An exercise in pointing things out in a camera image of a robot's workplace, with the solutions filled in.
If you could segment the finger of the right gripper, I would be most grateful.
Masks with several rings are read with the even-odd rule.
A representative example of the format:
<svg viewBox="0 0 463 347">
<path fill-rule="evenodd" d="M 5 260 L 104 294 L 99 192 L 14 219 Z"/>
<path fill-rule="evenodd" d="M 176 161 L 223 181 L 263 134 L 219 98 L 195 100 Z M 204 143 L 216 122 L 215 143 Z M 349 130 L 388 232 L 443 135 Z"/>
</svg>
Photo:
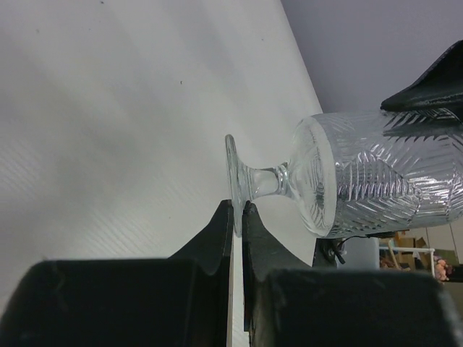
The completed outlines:
<svg viewBox="0 0 463 347">
<path fill-rule="evenodd" d="M 462 42 L 459 40 L 434 61 L 410 86 L 385 99 L 390 112 L 462 108 Z"/>
</svg>

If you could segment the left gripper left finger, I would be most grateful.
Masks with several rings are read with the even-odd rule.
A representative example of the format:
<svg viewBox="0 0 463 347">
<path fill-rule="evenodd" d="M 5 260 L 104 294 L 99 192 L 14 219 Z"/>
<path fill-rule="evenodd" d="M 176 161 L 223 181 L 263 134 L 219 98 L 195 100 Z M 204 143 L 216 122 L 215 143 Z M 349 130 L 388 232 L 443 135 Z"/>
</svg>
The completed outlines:
<svg viewBox="0 0 463 347">
<path fill-rule="evenodd" d="M 3 346 L 225 346 L 233 208 L 167 258 L 46 260 L 1 317 Z"/>
</svg>

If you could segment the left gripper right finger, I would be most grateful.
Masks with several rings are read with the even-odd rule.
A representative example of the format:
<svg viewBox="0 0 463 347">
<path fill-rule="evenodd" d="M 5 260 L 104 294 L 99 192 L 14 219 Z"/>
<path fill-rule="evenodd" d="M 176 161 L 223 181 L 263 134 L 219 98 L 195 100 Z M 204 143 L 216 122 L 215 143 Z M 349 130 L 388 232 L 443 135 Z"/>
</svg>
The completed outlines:
<svg viewBox="0 0 463 347">
<path fill-rule="evenodd" d="M 244 329 L 251 346 L 460 346 L 462 319 L 431 276 L 311 267 L 242 217 Z"/>
</svg>

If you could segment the clear patterned wine glass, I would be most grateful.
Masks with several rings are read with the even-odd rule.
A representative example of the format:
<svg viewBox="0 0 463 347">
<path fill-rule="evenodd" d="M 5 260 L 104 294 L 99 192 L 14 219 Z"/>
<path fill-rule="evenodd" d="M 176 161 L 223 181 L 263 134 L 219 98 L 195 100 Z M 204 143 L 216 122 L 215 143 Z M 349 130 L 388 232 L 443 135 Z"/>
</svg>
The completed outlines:
<svg viewBox="0 0 463 347">
<path fill-rule="evenodd" d="M 227 135 L 234 230 L 245 205 L 293 200 L 306 229 L 323 239 L 451 223 L 462 216 L 462 122 L 435 113 L 323 113 L 297 125 L 289 159 L 256 169 Z"/>
</svg>

